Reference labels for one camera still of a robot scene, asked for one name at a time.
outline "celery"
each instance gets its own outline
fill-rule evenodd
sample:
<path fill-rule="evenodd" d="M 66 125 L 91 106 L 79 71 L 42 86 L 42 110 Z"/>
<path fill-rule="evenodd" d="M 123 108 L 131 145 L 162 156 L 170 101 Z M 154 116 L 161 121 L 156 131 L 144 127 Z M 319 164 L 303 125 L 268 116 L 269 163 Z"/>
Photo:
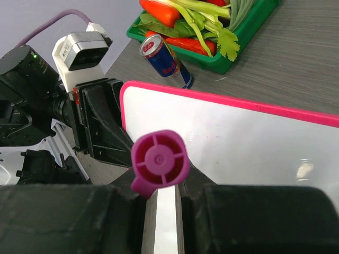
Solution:
<path fill-rule="evenodd" d="M 198 26 L 199 30 L 202 31 L 204 29 L 205 17 L 203 15 L 201 15 L 199 12 L 192 11 L 192 10 L 187 9 L 187 8 L 186 8 L 186 11 L 189 13 L 191 18 L 194 20 L 194 22 Z"/>
<path fill-rule="evenodd" d="M 207 52 L 207 55 L 209 57 L 213 57 L 212 56 L 212 53 L 211 53 L 211 50 L 209 49 L 209 47 L 206 45 L 203 37 L 202 37 L 202 34 L 200 32 L 200 29 L 198 28 L 197 24 L 194 22 L 194 19 L 189 15 L 189 13 L 187 12 L 187 10 L 182 7 L 181 5 L 179 4 L 176 4 L 176 3 L 171 3 L 172 7 L 176 8 L 180 14 L 184 17 L 184 19 L 186 20 L 187 24 L 195 31 L 197 37 L 198 37 L 198 40 L 200 41 L 200 44 L 202 45 L 202 47 L 204 48 L 204 50 L 206 50 Z"/>
<path fill-rule="evenodd" d="M 222 23 L 218 20 L 218 15 L 207 14 L 204 12 L 200 12 L 201 15 L 205 17 L 206 20 L 212 22 L 214 25 L 222 28 Z"/>
<path fill-rule="evenodd" d="M 206 33 L 202 34 L 202 37 L 204 39 L 211 39 L 211 38 L 217 38 L 218 36 L 215 33 L 206 32 Z"/>
<path fill-rule="evenodd" d="M 230 61 L 235 61 L 238 56 L 240 46 L 237 43 L 238 37 L 226 28 L 220 28 L 210 21 L 205 21 L 205 28 L 218 36 L 218 48 L 220 54 Z"/>
<path fill-rule="evenodd" d="M 230 11 L 228 8 L 221 8 L 215 4 L 209 4 L 197 0 L 152 0 L 152 1 L 164 3 L 172 7 L 173 7 L 172 3 L 175 3 L 194 11 L 205 12 L 207 14 L 213 14 L 218 15 L 220 17 L 230 18 Z"/>

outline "pink whiteboard frame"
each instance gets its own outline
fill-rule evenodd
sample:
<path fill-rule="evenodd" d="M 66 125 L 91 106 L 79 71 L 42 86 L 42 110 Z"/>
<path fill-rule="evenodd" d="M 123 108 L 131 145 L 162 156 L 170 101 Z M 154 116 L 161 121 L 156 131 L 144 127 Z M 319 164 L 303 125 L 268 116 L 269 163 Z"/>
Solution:
<path fill-rule="evenodd" d="M 120 92 L 120 108 L 121 108 L 121 118 L 122 118 L 122 126 L 124 130 L 126 130 L 126 121 L 124 114 L 124 102 L 123 96 L 128 87 L 139 87 L 148 90 L 154 90 L 157 92 L 173 94 L 177 96 L 183 96 L 187 98 L 199 99 L 202 101 L 213 102 L 223 105 L 228 105 L 232 107 L 243 108 L 246 110 L 252 110 L 257 112 L 262 112 L 265 114 L 272 114 L 283 116 L 291 119 L 301 120 L 305 122 L 311 122 L 316 124 L 328 125 L 332 127 L 339 128 L 339 116 L 306 111 L 306 110 L 298 110 L 295 108 L 277 106 L 273 104 L 260 103 L 260 102 L 252 102 L 244 99 L 237 99 L 217 94 L 209 94 L 204 92 L 198 92 L 188 89 L 175 88 L 170 86 L 145 83 L 140 81 L 129 81 L 126 82 Z"/>

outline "metal plate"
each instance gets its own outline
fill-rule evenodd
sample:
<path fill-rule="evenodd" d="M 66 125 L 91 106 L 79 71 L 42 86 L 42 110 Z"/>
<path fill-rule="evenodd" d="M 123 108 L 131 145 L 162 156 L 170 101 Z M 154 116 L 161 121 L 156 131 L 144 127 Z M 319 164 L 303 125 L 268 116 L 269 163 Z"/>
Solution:
<path fill-rule="evenodd" d="M 22 170 L 24 157 L 20 155 L 26 150 L 48 150 L 54 156 L 55 162 L 62 165 L 60 155 L 63 154 L 65 158 L 72 156 L 78 164 L 82 174 L 86 180 L 89 180 L 88 174 L 76 157 L 73 149 L 69 145 L 66 137 L 63 134 L 65 125 L 54 121 L 52 130 L 56 132 L 54 137 L 47 137 L 39 144 L 30 147 L 5 147 L 0 148 L 0 185 L 15 185 L 19 181 L 16 177 L 16 171 Z"/>

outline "camera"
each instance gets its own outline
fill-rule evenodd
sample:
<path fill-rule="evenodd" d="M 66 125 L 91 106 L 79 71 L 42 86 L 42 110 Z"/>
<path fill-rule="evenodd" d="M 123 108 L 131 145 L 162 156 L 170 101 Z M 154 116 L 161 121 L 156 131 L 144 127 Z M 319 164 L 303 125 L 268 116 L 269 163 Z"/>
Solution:
<path fill-rule="evenodd" d="M 71 33 L 66 36 L 60 58 L 69 71 L 97 66 L 112 41 L 96 31 Z"/>

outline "red bell pepper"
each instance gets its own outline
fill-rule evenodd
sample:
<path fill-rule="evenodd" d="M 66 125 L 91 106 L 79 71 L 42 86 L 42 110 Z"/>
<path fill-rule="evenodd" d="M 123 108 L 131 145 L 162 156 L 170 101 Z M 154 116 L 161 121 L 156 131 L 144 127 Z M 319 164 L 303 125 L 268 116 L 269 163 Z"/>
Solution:
<path fill-rule="evenodd" d="M 207 2 L 209 4 L 215 4 L 219 7 L 223 7 L 227 5 L 225 0 L 201 0 L 201 1 Z"/>
<path fill-rule="evenodd" d="M 170 45 L 177 46 L 186 50 L 208 56 L 206 50 L 202 47 L 201 43 L 195 39 L 189 38 L 167 38 L 166 42 Z M 211 54 L 215 56 L 217 52 L 217 45 L 211 41 L 205 41 L 207 47 L 211 50 Z"/>
<path fill-rule="evenodd" d="M 145 34 L 145 37 L 146 37 L 146 38 L 147 38 L 147 37 L 150 37 L 150 36 L 153 35 L 153 34 L 160 34 L 160 33 L 154 32 L 154 31 L 152 31 L 152 30 L 148 30 L 147 33 Z M 168 38 L 168 36 L 165 36 L 165 35 L 163 35 L 163 34 L 160 34 L 160 36 L 161 36 L 162 38 L 164 38 L 164 39 L 167 39 L 167 38 Z"/>

